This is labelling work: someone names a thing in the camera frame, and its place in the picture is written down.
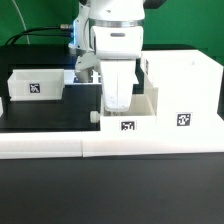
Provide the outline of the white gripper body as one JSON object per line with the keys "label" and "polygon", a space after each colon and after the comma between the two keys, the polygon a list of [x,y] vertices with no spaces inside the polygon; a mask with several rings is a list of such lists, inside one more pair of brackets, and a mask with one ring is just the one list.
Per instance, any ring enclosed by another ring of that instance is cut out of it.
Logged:
{"label": "white gripper body", "polygon": [[135,60],[101,60],[104,107],[109,112],[129,110],[135,77]]}

